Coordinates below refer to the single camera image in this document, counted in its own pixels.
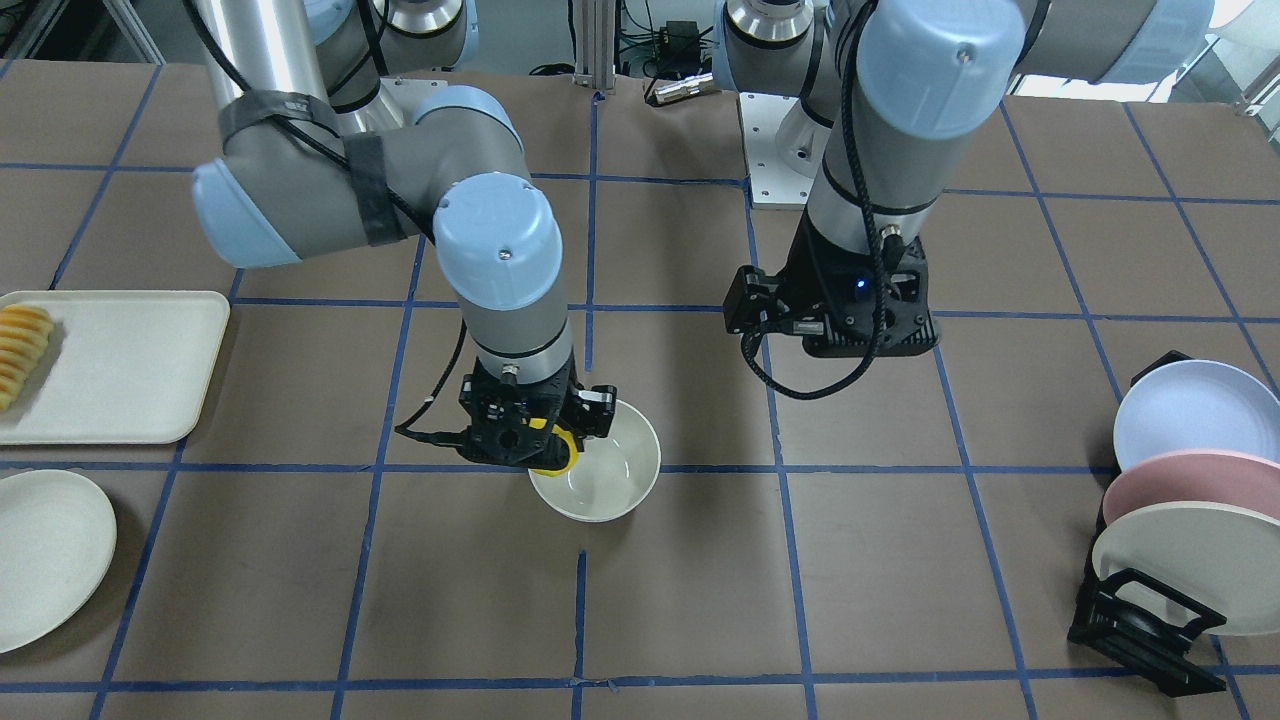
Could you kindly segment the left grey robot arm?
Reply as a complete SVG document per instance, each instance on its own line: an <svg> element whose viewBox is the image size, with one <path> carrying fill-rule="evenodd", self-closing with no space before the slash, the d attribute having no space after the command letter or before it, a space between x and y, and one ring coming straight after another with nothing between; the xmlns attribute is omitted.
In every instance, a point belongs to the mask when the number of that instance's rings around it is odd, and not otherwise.
<svg viewBox="0 0 1280 720"><path fill-rule="evenodd" d="M1010 79L1151 83L1212 14L1211 1L718 3L716 82L795 97L817 133L787 260L739 269L727 332L799 337L813 357L928 352L919 234Z"/></svg>

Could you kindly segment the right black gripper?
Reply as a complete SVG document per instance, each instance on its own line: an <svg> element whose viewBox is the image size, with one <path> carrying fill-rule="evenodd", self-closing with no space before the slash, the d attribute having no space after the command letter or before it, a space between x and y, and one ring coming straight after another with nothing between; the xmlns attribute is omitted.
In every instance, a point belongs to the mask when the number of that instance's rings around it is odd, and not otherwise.
<svg viewBox="0 0 1280 720"><path fill-rule="evenodd" d="M550 436L550 429L530 429L529 421L545 418L549 425L559 424L575 380L575 370L568 363L544 380L529 384L493 375L481 363L475 363L463 378L460 395L470 424L463 430L458 455L471 462L529 469L529 459Z"/></svg>

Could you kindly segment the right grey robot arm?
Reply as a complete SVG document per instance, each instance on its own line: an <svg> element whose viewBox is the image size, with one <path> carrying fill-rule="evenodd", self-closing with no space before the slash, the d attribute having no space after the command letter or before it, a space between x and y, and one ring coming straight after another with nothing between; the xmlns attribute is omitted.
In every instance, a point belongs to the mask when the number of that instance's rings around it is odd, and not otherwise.
<svg viewBox="0 0 1280 720"><path fill-rule="evenodd" d="M221 155L195 169L192 196L218 255L284 266L426 236L475 346L470 424L398 433L472 462L568 469L595 429L572 405L562 233L504 108L451 85L403 126L346 133L301 1L184 9L216 85Z"/></svg>

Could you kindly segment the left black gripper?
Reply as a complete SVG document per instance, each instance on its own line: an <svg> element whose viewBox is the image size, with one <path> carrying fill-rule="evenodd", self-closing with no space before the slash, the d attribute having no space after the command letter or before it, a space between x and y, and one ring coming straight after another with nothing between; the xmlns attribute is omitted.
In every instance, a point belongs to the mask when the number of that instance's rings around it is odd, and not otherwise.
<svg viewBox="0 0 1280 720"><path fill-rule="evenodd" d="M928 307L929 269L919 238L890 236L884 259L884 323L878 357L913 357L940 342ZM786 316L820 323L803 340L813 357L863 357L876 337L878 297L872 255L850 252L828 241L806 213L797 224L780 272L780 302Z"/></svg>

